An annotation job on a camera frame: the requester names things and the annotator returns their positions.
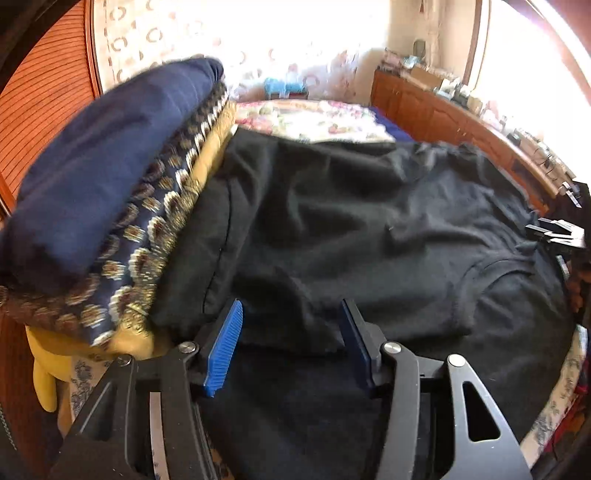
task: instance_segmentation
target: silver screw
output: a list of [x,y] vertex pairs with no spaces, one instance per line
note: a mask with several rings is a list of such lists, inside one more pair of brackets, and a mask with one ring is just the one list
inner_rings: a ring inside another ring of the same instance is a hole
[[386,342],[384,344],[383,349],[384,349],[384,352],[386,352],[386,353],[395,354],[395,353],[400,353],[402,351],[402,346],[396,342]]
[[178,349],[181,350],[181,353],[193,353],[197,350],[197,345],[193,342],[183,342],[178,346]]
[[126,365],[129,365],[131,363],[132,360],[132,356],[128,355],[127,353],[125,355],[119,355],[117,357],[117,365],[119,365],[120,367],[125,367]]
[[454,367],[463,367],[466,365],[466,359],[457,353],[453,353],[447,357],[447,361],[450,362]]

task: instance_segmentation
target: window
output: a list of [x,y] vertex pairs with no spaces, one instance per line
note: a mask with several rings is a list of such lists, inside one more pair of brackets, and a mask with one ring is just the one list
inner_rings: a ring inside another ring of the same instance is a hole
[[591,182],[591,106],[549,36],[502,0],[491,0],[486,48],[475,95],[496,100],[501,115],[543,140]]

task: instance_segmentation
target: navy blue cushion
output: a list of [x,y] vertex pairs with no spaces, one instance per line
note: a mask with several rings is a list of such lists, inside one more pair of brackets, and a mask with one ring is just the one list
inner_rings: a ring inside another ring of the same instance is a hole
[[214,59],[170,63],[79,113],[25,176],[0,271],[49,295],[83,278],[154,156],[222,75]]

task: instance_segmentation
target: blue bed sheet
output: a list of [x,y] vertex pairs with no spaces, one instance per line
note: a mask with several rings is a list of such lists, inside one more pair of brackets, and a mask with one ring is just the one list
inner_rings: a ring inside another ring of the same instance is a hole
[[384,114],[375,106],[369,107],[369,109],[375,114],[376,121],[386,127],[386,132],[392,135],[398,142],[414,142],[413,138],[402,130],[398,125],[388,120]]

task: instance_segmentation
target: ribbed blue pad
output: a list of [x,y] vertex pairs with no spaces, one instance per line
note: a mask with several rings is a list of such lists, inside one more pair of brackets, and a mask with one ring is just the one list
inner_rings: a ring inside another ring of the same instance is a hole
[[241,330],[242,303],[234,300],[207,359],[207,377],[203,383],[203,389],[208,397],[213,397],[216,390],[223,386]]

